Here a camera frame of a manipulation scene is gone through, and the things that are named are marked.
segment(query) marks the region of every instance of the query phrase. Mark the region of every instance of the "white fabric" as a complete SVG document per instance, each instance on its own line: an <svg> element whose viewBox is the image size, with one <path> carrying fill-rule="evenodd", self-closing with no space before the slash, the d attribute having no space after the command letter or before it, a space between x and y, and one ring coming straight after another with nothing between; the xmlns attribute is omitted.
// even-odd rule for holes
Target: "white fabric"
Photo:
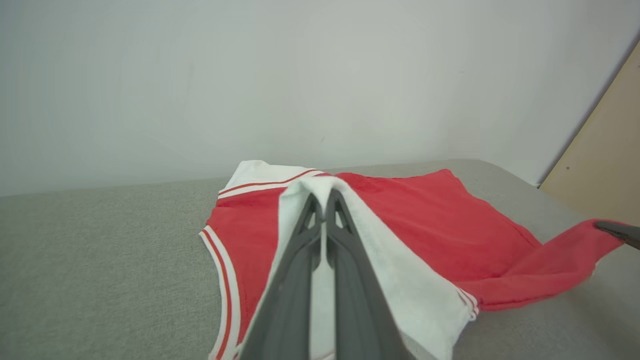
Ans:
<svg viewBox="0 0 640 360"><path fill-rule="evenodd" d="M286 188L294 177L313 177L322 173L313 168L269 165L262 160L242 161L225 188L219 191L218 198L256 190Z"/></svg>
<svg viewBox="0 0 640 360"><path fill-rule="evenodd" d="M332 188L344 196L400 330L437 359L450 359L460 332L475 318L474 305L463 300L455 285L416 256L349 185L337 177L297 179L280 196L278 248L269 283L309 193L316 196L324 211Z"/></svg>
<svg viewBox="0 0 640 360"><path fill-rule="evenodd" d="M211 241L213 241L214 246L220 252L220 259L218 259L215 251L211 247L207 239L208 234L211 237ZM238 283L236 277L236 271L234 269L234 264L231 262L231 258L229 257L229 253L225 248L222 241L218 238L218 235L211 229L211 226L206 226L202 232L200 232L200 237L203 239L207 250L211 254L211 257L214 259L216 263L216 268L218 269L218 279L220 282L220 298L223 301L224 307L223 312L220 314L220 329L218 330L218 338L214 344L213 350L209 354L209 360L214 360L220 351L220 348L223 345L225 346L225 351L220 354L221 359L233 359L236 354L236 344L239 337L240 332L240 294L238 292ZM226 272L221 271L221 267L224 266ZM228 282L229 285L229 296L231 298L231 304L227 304L227 291L225 289L225 283ZM231 314L231 323L229 324L229 328L227 328L227 312ZM224 338L225 331L228 333L228 338L226 344L222 343L222 338Z"/></svg>

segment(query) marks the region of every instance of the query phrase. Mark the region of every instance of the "clothing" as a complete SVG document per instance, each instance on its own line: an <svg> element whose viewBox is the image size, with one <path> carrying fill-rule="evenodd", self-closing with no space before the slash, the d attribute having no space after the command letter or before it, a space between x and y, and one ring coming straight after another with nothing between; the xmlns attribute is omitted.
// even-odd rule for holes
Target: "clothing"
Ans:
<svg viewBox="0 0 640 360"><path fill-rule="evenodd" d="M620 246L594 229L593 221L543 246L471 196L448 170L404 179L333 177L244 161L220 191L201 233L222 274L223 321L212 358L233 356L301 204L309 192L326 202L331 188L347 200L398 327L438 359L451 357L460 331L480 309L557 295L586 279L598 259Z"/></svg>

